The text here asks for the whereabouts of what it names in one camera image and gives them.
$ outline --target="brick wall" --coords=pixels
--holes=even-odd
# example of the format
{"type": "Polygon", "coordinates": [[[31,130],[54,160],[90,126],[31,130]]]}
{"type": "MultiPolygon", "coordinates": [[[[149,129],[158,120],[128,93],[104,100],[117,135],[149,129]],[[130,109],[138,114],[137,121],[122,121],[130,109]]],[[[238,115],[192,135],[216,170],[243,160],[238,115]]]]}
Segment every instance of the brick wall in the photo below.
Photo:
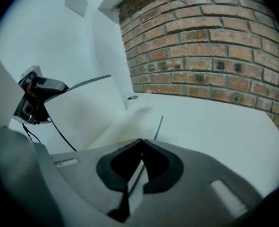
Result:
{"type": "Polygon", "coordinates": [[[266,111],[279,129],[279,22],[262,0],[124,0],[135,92],[266,111]]]}

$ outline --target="black cable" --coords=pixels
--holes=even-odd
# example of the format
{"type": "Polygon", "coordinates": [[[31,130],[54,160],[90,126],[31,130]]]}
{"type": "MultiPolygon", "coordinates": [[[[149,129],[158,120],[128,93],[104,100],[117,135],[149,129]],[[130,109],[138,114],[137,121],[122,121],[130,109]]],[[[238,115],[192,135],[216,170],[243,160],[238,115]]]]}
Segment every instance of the black cable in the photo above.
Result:
{"type": "Polygon", "coordinates": [[[26,133],[27,133],[29,139],[33,142],[32,138],[30,137],[30,135],[28,134],[28,132],[26,132],[26,133]]]}
{"type": "MultiPolygon", "coordinates": [[[[32,134],[31,132],[29,132],[29,133],[32,134]]],[[[32,134],[32,135],[40,142],[39,138],[37,138],[34,134],[32,134]]]]}
{"type": "MultiPolygon", "coordinates": [[[[32,138],[31,138],[30,135],[29,135],[29,134],[32,134],[32,133],[26,128],[26,126],[25,126],[24,124],[22,124],[22,125],[23,125],[23,128],[24,128],[24,130],[26,131],[26,133],[27,133],[29,139],[33,142],[32,138]]],[[[32,135],[33,135],[39,142],[41,142],[41,141],[39,140],[39,138],[37,138],[34,134],[32,134],[32,135]]]]}

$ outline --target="white panel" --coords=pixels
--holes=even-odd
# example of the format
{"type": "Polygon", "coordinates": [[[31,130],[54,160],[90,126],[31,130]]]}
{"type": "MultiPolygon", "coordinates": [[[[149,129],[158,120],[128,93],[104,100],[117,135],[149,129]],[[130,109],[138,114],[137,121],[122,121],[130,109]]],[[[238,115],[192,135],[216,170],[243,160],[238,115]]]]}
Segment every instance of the white panel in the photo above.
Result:
{"type": "Polygon", "coordinates": [[[14,81],[0,62],[0,127],[8,127],[23,95],[23,89],[14,81]]]}
{"type": "Polygon", "coordinates": [[[65,6],[80,16],[85,16],[88,2],[86,0],[65,0],[65,6]]]}
{"type": "Polygon", "coordinates": [[[72,89],[44,105],[76,150],[88,148],[125,111],[112,77],[72,89]]]}
{"type": "Polygon", "coordinates": [[[153,140],[162,116],[156,113],[143,113],[138,111],[127,111],[89,147],[98,148],[112,145],[131,139],[153,140]]]}
{"type": "Polygon", "coordinates": [[[163,115],[157,140],[208,154],[262,196],[279,187],[279,131],[265,112],[211,100],[134,93],[127,111],[163,115]]]}

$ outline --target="white wall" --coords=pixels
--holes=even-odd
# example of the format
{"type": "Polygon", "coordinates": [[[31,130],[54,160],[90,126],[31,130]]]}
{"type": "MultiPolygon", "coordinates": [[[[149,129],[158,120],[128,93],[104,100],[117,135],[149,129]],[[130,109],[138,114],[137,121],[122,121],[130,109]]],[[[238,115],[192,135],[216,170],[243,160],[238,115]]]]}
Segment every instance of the white wall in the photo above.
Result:
{"type": "MultiPolygon", "coordinates": [[[[133,93],[117,11],[107,17],[98,10],[104,0],[87,1],[84,18],[66,8],[65,0],[15,0],[0,22],[0,61],[16,82],[40,65],[45,77],[69,87],[111,74],[122,96],[133,93]]],[[[23,132],[14,120],[10,128],[23,132]]],[[[45,144],[57,134],[51,124],[28,129],[45,144]]]]}

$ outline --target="gray surface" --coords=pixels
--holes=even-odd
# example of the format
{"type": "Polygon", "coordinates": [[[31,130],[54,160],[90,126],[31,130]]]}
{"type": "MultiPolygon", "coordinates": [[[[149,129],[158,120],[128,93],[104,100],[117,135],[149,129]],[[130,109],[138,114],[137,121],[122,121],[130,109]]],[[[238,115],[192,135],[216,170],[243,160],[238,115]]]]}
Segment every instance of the gray surface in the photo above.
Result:
{"type": "Polygon", "coordinates": [[[126,220],[128,226],[224,226],[234,218],[229,215],[210,182],[221,179],[248,208],[254,207],[261,197],[244,179],[234,174],[214,158],[153,141],[158,146],[180,157],[184,172],[180,180],[168,191],[144,194],[133,215],[126,220]]]}
{"type": "Polygon", "coordinates": [[[33,143],[23,134],[6,128],[0,128],[0,182],[9,196],[43,226],[62,225],[58,206],[40,171],[33,143]]]}
{"type": "Polygon", "coordinates": [[[127,140],[111,146],[56,154],[51,157],[54,162],[68,159],[79,161],[79,164],[61,167],[58,170],[80,197],[97,210],[107,214],[119,207],[123,193],[112,191],[104,185],[96,173],[97,162],[102,156],[110,154],[133,141],[127,140]]]}
{"type": "Polygon", "coordinates": [[[88,1],[86,0],[65,0],[65,7],[71,9],[82,17],[86,14],[87,6],[88,1]]]}
{"type": "Polygon", "coordinates": [[[55,167],[44,145],[35,143],[39,165],[47,186],[56,201],[64,226],[67,227],[122,227],[123,225],[83,200],[66,182],[55,167]]]}

